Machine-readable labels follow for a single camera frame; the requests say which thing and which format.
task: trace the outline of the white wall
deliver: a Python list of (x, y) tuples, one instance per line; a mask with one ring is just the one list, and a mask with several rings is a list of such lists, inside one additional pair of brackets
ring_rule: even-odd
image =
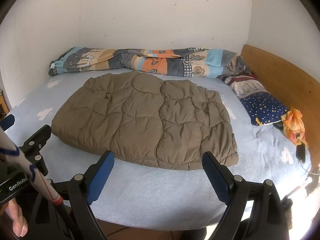
[(320, 32), (299, 0), (252, 0), (248, 44), (290, 61), (320, 82)]
[(252, 0), (18, 0), (0, 25), (0, 69), (15, 106), (73, 46), (224, 48), (247, 42)]

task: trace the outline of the star pattern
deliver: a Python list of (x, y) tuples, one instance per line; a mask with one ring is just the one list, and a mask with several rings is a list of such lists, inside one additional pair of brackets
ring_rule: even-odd
[(240, 98), (240, 101), (247, 110), (252, 125), (259, 125), (256, 118), (262, 124), (279, 122), (281, 115), (288, 111), (283, 104), (268, 92), (253, 93), (245, 98)]

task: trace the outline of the blue gripper pad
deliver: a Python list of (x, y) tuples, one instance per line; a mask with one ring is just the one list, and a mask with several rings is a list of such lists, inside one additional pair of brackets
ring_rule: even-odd
[(1, 128), (5, 131), (14, 125), (14, 116), (12, 114), (7, 115), (0, 121)]
[(221, 174), (221, 171), (218, 168), (218, 165), (220, 167), (224, 167), (228, 170), (227, 167), (222, 166), (218, 163), (218, 161), (215, 159), (215, 157), (212, 155), (212, 153), (204, 153), (202, 156), (202, 167), (207, 174), (207, 177), (215, 191), (215, 193), (218, 196), (218, 199), (221, 202), (224, 202), (226, 205), (229, 205), (231, 202), (231, 197), (229, 194), (230, 185), (233, 184), (231, 178), (228, 178), (229, 185), (226, 182), (226, 180), (223, 178), (223, 175)]
[(107, 182), (107, 179), (112, 171), (114, 164), (115, 164), (114, 154), (113, 152), (109, 152), (108, 156), (100, 164), (100, 167), (98, 167), (97, 172), (95, 173), (95, 175), (90, 181), (90, 184), (88, 185), (87, 202), (89, 205), (91, 205), (93, 201), (96, 201), (99, 198), (102, 192), (102, 189), (105, 183)]

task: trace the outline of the metal screw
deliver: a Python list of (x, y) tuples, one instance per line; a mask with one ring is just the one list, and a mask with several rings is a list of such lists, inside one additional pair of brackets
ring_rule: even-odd
[(39, 160), (41, 160), (41, 158), (42, 158), (41, 155), (36, 155), (35, 160), (39, 161)]
[(236, 181), (239, 181), (239, 182), (242, 181), (243, 179), (240, 175), (235, 175), (234, 178)]
[(269, 185), (269, 186), (272, 186), (272, 185), (273, 185), (273, 182), (272, 182), (272, 180), (267, 179), (267, 180), (266, 180), (266, 184)]
[(77, 174), (75, 180), (81, 180), (83, 178), (82, 174)]

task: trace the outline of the colorful patterned blanket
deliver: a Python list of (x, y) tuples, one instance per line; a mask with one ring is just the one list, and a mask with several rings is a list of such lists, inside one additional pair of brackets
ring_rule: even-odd
[(215, 78), (249, 72), (241, 56), (225, 49), (89, 49), (74, 47), (50, 64), (49, 75), (131, 68), (164, 75)]

